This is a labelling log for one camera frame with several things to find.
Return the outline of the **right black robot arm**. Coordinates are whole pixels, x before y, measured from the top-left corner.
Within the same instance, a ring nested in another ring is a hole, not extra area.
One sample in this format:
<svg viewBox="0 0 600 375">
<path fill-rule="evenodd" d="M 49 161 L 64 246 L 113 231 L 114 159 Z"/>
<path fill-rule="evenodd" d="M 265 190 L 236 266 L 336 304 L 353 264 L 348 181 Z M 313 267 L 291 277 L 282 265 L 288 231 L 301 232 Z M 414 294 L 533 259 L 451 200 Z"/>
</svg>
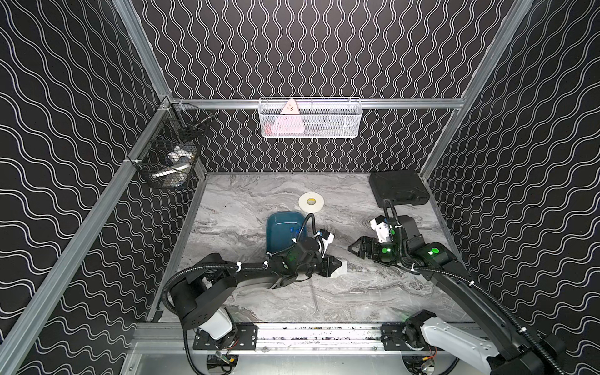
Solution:
<svg viewBox="0 0 600 375">
<path fill-rule="evenodd" d="M 372 220 L 376 237 L 362 236 L 348 247 L 360 259 L 418 274 L 442 289 L 484 332 L 478 337 L 421 310 L 404 323 L 384 325 L 387 349 L 440 349 L 484 374 L 562 374 L 565 344 L 519 319 L 481 287 L 456 256 L 439 242 L 427 243 L 412 217 Z"/>
</svg>

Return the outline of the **teal plastic tray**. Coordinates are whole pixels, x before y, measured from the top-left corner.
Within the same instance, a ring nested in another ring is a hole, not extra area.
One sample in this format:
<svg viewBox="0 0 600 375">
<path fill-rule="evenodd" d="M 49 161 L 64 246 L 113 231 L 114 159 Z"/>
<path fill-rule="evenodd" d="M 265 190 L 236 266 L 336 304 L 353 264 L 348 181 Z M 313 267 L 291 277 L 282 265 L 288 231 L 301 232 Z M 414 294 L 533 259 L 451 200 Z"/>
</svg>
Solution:
<svg viewBox="0 0 600 375">
<path fill-rule="evenodd" d="M 290 228 L 298 230 L 303 225 L 305 216 L 300 212 L 275 212 L 267 219 L 266 253 L 275 255 L 291 247 L 294 238 L 305 238 L 306 228 L 301 234 L 292 234 Z"/>
</svg>

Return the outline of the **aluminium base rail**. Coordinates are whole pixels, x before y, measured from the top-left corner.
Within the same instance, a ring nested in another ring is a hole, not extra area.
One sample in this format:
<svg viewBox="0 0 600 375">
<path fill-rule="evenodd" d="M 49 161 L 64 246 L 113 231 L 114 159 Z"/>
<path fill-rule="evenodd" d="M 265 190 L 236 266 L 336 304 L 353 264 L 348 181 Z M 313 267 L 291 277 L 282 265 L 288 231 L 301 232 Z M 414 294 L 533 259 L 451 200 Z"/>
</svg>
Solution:
<svg viewBox="0 0 600 375">
<path fill-rule="evenodd" d="M 489 340 L 476 323 L 450 323 L 461 331 Z M 411 352 L 401 336 L 400 323 L 238 323 L 231 344 L 217 344 L 204 331 L 192 331 L 193 350 L 213 353 L 221 348 L 232 353 L 398 353 Z M 179 323 L 144 323 L 137 329 L 132 350 L 140 353 L 182 353 Z"/>
</svg>

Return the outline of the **pink triangular card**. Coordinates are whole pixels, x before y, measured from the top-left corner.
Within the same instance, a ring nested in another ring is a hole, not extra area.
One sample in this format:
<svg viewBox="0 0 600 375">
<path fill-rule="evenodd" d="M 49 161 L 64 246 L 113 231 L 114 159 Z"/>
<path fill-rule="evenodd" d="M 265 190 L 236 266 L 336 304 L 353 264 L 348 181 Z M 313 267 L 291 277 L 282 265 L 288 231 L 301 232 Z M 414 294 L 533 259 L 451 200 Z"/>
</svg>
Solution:
<svg viewBox="0 0 600 375">
<path fill-rule="evenodd" d="M 290 98 L 276 117 L 271 127 L 271 133 L 276 136 L 288 137 L 305 134 L 305 132 L 306 127 L 303 123 L 297 101 Z"/>
</svg>

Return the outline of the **white wipe cloth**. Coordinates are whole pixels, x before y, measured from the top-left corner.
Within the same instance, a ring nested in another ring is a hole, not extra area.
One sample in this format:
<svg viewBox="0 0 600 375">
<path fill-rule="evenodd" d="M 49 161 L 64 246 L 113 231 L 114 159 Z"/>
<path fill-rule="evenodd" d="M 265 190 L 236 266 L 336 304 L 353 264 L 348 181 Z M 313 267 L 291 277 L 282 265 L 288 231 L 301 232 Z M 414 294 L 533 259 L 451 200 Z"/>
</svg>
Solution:
<svg viewBox="0 0 600 375">
<path fill-rule="evenodd" d="M 348 261 L 346 259 L 340 259 L 339 260 L 339 267 L 334 270 L 334 272 L 331 274 L 330 278 L 334 279 L 334 278 L 340 278 L 343 275 L 346 275 L 348 273 Z"/>
</svg>

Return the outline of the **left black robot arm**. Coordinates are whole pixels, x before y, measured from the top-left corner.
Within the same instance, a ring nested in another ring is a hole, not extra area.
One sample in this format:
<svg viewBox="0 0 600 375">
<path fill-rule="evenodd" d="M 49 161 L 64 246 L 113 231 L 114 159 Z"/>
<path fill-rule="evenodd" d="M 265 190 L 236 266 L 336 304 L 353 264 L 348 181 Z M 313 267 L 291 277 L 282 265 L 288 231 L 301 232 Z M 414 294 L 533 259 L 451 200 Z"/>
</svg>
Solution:
<svg viewBox="0 0 600 375">
<path fill-rule="evenodd" d="M 343 262 L 327 252 L 332 235 L 296 239 L 286 249 L 267 253 L 263 262 L 228 262 L 212 253 L 173 275 L 162 289 L 165 308 L 184 332 L 206 332 L 216 342 L 231 342 L 236 325 L 224 303 L 237 288 L 285 288 L 317 275 L 331 278 Z"/>
</svg>

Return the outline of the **black plastic case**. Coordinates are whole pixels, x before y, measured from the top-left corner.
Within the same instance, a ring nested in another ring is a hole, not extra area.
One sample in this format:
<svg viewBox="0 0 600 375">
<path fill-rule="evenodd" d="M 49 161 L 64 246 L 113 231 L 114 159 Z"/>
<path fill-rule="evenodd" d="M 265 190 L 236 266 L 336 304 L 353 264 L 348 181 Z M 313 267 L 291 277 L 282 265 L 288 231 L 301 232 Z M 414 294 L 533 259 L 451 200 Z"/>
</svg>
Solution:
<svg viewBox="0 0 600 375">
<path fill-rule="evenodd" d="M 422 206 L 428 203 L 430 194 L 416 171 L 390 170 L 375 172 L 369 176 L 369 184 L 379 208 L 384 208 L 384 200 L 395 206 Z"/>
</svg>

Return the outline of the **white tape roll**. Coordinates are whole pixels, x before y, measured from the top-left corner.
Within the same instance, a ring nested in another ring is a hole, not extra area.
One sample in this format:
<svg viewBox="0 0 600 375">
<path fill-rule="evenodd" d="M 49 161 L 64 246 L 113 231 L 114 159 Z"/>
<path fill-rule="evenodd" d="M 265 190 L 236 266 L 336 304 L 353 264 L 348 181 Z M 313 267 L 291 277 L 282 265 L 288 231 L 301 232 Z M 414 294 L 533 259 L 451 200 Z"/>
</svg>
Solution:
<svg viewBox="0 0 600 375">
<path fill-rule="evenodd" d="M 324 197 L 316 192 L 306 192 L 298 198 L 298 207 L 305 213 L 318 213 L 324 204 Z"/>
</svg>

